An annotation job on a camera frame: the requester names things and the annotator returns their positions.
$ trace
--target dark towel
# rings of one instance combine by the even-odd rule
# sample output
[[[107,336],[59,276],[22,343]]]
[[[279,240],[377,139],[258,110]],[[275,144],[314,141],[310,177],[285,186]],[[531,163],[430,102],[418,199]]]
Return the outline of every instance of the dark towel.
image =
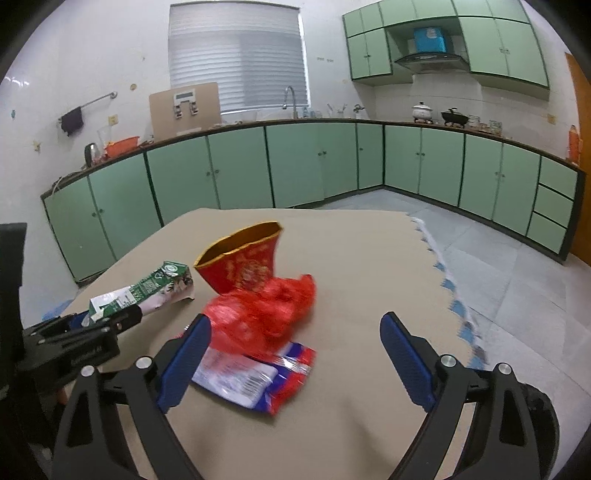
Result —
[[[82,128],[82,125],[84,125],[84,122],[82,121],[82,110],[80,107],[74,108],[61,117],[61,129],[67,133],[68,137],[76,130]]]

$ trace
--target table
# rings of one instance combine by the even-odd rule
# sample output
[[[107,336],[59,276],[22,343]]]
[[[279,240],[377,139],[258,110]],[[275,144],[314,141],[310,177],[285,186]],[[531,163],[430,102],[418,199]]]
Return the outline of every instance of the table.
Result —
[[[309,273],[318,295],[295,340],[317,351],[303,389],[270,418],[189,386],[167,417],[206,480],[385,480],[421,426],[379,338],[393,310],[413,335],[464,365],[472,347],[458,333],[453,293],[412,219],[370,210],[210,210],[189,212],[145,240],[107,270],[65,313],[87,309],[90,298],[137,282],[164,260],[192,265],[218,238],[253,223],[284,227],[276,254],[280,277]],[[215,292],[192,269],[194,300],[166,306],[119,336],[121,354],[104,371],[154,355],[198,314]],[[453,472],[472,408],[465,407],[439,477]],[[141,475],[155,478],[132,426],[119,412]]]

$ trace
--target orange bottle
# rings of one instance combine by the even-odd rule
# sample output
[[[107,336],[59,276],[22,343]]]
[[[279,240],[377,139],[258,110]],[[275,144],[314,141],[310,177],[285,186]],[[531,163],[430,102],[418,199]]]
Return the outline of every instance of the orange bottle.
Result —
[[[577,127],[571,125],[569,130],[569,160],[577,166],[580,165],[580,140]]]

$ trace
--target window blind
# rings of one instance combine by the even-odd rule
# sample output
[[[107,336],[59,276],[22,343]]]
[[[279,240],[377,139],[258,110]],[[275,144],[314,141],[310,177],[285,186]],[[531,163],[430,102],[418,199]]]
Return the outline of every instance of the window blind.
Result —
[[[308,104],[294,8],[226,1],[172,5],[168,63],[172,88],[217,82],[222,112],[281,106],[288,85],[297,105]]]

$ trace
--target blue box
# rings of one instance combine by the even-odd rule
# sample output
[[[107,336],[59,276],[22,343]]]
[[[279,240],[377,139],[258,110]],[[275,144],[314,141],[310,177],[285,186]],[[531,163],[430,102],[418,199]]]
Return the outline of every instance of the blue box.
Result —
[[[439,27],[415,28],[414,43],[418,53],[423,51],[447,52],[443,32]]]

